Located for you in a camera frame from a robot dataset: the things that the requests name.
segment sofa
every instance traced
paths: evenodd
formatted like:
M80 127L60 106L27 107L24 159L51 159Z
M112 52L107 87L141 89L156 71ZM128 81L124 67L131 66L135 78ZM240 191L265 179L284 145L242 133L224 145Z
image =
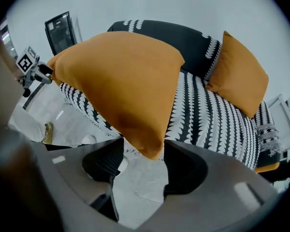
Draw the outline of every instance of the sofa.
M221 43L181 25L152 21L115 22L108 31L129 31L164 41L182 54L176 95L165 139L197 145L235 157L257 172L279 166L280 140L277 128L263 101L252 119L218 94L205 89L215 68ZM120 136L91 106L82 92L62 83L60 91L93 123Z

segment shoe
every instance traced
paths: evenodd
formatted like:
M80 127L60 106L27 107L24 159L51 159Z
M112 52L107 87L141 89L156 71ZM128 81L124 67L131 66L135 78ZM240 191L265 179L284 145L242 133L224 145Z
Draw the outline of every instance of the shoe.
M122 159L122 162L120 164L120 166L118 167L117 171L116 171L116 177L120 176L127 168L128 166L128 158L126 158L124 156L124 158Z
M93 145L97 142L96 137L93 135L87 135L82 140L82 145Z
M45 124L45 136L42 139L41 143L46 145L51 145L53 142L53 129L54 125L52 122L47 122Z

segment chair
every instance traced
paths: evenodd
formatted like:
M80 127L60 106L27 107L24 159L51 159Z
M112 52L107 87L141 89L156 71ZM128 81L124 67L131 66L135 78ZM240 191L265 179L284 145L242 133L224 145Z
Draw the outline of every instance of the chair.
M282 160L290 160L290 110L284 102L282 94L277 97L277 100L269 106L273 120L279 130L279 137L282 144ZM283 157L283 152L288 151L287 159Z

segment orange cushion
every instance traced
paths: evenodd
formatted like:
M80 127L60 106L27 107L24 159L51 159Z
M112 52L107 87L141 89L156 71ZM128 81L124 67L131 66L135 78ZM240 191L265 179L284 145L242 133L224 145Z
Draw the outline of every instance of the orange cushion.
M146 157L163 147L183 57L141 34L107 32L48 62L57 84L84 93L98 113Z
M252 118L263 100L268 82L268 75L252 53L224 31L218 62L206 89Z
M263 172L273 171L273 170L276 170L279 167L279 165L280 165L280 162L276 162L271 165L256 168L255 172L263 173Z

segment gold shoe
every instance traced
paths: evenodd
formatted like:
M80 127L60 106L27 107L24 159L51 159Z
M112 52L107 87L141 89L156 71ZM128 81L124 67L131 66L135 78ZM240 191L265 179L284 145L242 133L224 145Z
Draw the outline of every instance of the gold shoe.
M42 139L41 143L46 145L51 145L53 142L53 129L54 125L52 122L47 122L45 124L45 136Z

